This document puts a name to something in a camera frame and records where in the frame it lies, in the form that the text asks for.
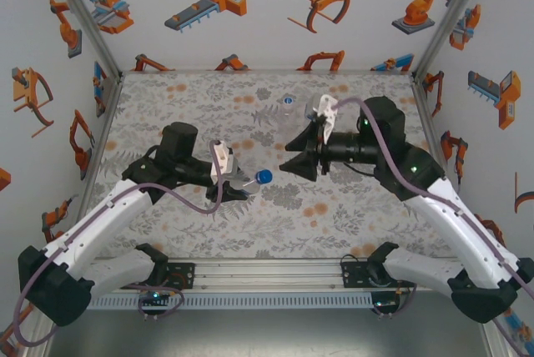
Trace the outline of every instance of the wall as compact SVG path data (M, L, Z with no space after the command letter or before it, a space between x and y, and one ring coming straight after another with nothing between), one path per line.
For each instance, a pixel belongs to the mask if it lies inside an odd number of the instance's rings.
M351 0L339 24L317 17L318 33L313 34L287 19L305 22L309 1L247 0L248 12L242 17L228 11L213 14L180 33L166 28L164 22L198 0L124 1L130 4L134 25L119 34L103 33L123 70L132 69L140 53L170 68L214 69L222 58L236 53L250 68L293 69L313 53L341 49L346 52L342 68L367 70L407 53L417 58L437 27L406 35L391 26L413 0ZM93 10L93 4L86 2ZM330 7L326 11L334 16L339 6ZM429 15L439 22L445 11L445 1L435 0ZM318 67L329 65L330 61L317 63Z
M534 0L470 0L468 7L477 3L481 5L481 20L474 38L464 51L444 45L432 64L432 74L438 70L445 73L443 107L434 117L434 124L439 135L450 130L452 136L469 144L462 199L473 212L501 227L511 251L533 258L534 203L525 201L515 213L514 173L519 176L519 194L534 190ZM493 103L473 93L467 79L469 71L474 71L499 83L511 70L521 80L521 97L516 101L515 121L503 130ZM428 101L433 109L436 91ZM449 161L451 178L456 176L453 163ZM534 325L534 303L527 300L525 292L521 292L513 308L531 327Z
M30 244L45 245L41 232L43 212L54 211L73 194L83 194L85 182L74 162L68 135L77 108L98 141L104 116L96 117L93 98L93 63L97 60L90 42L83 37L82 53L69 59L67 44L61 39L58 18L50 11L49 0L0 0L3 33L0 47L0 168L11 174L11 183L0 191L0 274L3 301L0 303L0 331L11 321L19 295L18 255ZM70 12L65 17L73 28L79 22ZM53 125L32 138L42 125L29 108L13 109L23 100L13 101L12 68L32 67L47 81L53 101L41 108ZM46 99L38 85L39 102ZM76 137L89 147L81 129ZM72 224L80 198L71 204L68 217L53 231Z

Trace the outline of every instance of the patterned table surface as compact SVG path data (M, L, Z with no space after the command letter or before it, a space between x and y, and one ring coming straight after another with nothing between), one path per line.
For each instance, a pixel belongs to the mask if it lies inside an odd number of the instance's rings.
M103 251L123 254L151 243L175 258L336 258L370 254L394 241L411 251L449 257L435 230L373 178L332 164L316 183L278 170L292 154L282 149L276 111L285 96L302 108L310 95L338 98L385 95L406 114L409 142L427 148L409 76L315 73L156 73L126 76L113 118L90 208L114 186L122 171L158 144L162 128L174 121L195 125L194 156L209 160L208 141L223 139L234 148L246 173L268 168L271 184L247 202L225 203L215 215L195 213L164 196L137 217ZM357 106L344 108L337 130L355 130ZM358 166L370 170L368 166ZM204 191L179 188L191 202L207 207Z

